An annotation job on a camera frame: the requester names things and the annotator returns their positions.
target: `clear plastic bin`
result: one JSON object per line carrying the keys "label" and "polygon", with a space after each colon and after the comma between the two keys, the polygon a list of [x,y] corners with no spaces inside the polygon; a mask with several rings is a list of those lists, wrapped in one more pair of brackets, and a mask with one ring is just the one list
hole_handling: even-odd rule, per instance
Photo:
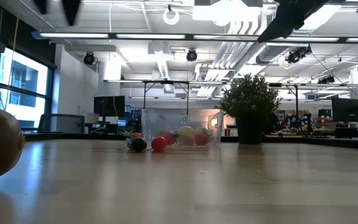
{"label": "clear plastic bin", "polygon": [[146,108],[142,110],[143,137],[148,145],[159,136],[169,142],[173,134],[172,146],[218,146],[223,116],[219,109],[190,109],[186,115],[186,109]]}

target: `dark ball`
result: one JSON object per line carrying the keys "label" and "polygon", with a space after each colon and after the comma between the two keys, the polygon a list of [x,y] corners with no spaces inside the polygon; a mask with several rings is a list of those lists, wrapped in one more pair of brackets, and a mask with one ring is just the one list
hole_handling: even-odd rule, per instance
{"label": "dark ball", "polygon": [[142,138],[137,138],[132,141],[131,146],[135,152],[142,152],[146,149],[147,143]]}

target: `office chair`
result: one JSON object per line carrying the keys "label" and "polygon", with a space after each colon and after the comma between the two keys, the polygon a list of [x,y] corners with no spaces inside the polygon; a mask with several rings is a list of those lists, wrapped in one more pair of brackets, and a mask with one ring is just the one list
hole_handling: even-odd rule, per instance
{"label": "office chair", "polygon": [[84,134],[85,117],[72,114],[43,114],[38,133]]}

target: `black plant pot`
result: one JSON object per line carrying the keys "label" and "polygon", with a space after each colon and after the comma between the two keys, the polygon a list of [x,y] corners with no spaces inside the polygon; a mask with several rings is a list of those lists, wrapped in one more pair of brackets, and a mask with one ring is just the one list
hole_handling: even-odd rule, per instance
{"label": "black plant pot", "polygon": [[240,144],[260,144],[264,122],[259,119],[236,119]]}

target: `potted plant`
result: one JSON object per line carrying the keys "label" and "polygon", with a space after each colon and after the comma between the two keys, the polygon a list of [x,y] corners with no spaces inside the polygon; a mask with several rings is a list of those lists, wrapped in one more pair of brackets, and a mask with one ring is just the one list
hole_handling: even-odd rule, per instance
{"label": "potted plant", "polygon": [[224,90],[218,108],[236,119],[241,144],[260,144],[266,119],[280,106],[277,96],[264,77],[245,75]]}

